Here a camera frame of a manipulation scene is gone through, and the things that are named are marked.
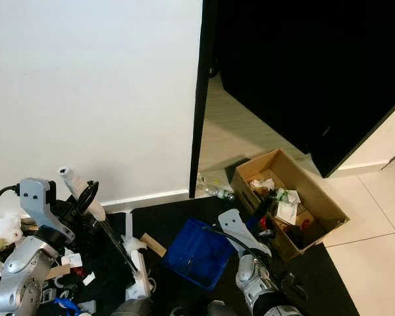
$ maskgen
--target blue bin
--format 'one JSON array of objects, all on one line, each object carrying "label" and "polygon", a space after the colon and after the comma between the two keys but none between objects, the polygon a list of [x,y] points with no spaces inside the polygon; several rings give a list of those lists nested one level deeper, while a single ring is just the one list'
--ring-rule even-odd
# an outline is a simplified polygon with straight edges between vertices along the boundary
[{"label": "blue bin", "polygon": [[202,229],[207,224],[188,219],[163,259],[163,265],[193,283],[213,290],[234,252],[221,235]]}]

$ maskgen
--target wooden block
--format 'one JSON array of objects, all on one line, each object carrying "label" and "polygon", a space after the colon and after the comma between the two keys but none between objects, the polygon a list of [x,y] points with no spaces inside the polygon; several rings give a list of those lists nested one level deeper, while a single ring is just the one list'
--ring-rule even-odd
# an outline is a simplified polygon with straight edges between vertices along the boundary
[{"label": "wooden block", "polygon": [[59,275],[69,275],[69,274],[70,274],[70,264],[58,265],[50,269],[45,279],[49,280],[50,278],[55,278]]},{"label": "wooden block", "polygon": [[146,233],[140,238],[140,241],[146,243],[147,246],[155,251],[155,253],[157,253],[161,258],[164,257],[167,252],[167,249]]}]

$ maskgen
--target cardboard box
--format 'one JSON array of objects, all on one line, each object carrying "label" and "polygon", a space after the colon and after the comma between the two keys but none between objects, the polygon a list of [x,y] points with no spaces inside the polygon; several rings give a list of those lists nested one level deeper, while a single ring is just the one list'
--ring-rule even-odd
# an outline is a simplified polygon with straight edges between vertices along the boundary
[{"label": "cardboard box", "polygon": [[303,230],[303,248],[299,249],[282,230],[284,223],[274,219],[276,238],[272,245],[283,260],[288,261],[321,243],[327,234],[350,220],[295,160],[281,149],[256,157],[236,168],[231,186],[250,213],[257,209],[260,200],[250,188],[249,181],[267,178],[274,180],[276,188],[297,190],[302,203],[299,204],[296,224],[300,226],[304,220],[310,221]]}]

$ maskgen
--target black door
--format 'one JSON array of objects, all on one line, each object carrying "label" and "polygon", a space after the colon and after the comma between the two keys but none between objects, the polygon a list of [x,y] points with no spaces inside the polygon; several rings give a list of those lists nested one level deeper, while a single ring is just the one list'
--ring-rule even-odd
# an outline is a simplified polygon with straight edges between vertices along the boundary
[{"label": "black door", "polygon": [[323,176],[395,109],[395,5],[220,1],[224,89]]}]

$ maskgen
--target baseboard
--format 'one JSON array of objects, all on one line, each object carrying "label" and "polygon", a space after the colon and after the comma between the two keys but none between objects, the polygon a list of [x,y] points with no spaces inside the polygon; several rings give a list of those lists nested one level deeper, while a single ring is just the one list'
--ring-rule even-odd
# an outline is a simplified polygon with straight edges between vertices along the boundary
[{"label": "baseboard", "polygon": [[184,201],[189,199],[189,190],[176,190],[161,192],[157,194],[149,194],[146,196],[130,197],[128,199],[117,199],[114,201],[102,202],[102,206],[106,213],[129,213],[133,209],[139,207],[148,207],[152,205],[159,205],[165,203],[172,203],[178,201]]},{"label": "baseboard", "polygon": [[336,169],[329,178],[336,178],[339,176],[353,176],[355,174],[363,174],[369,172],[377,172],[382,170],[384,166],[386,166],[389,161],[377,161],[374,163],[363,163],[360,165],[348,165],[345,167],[339,167]]}]

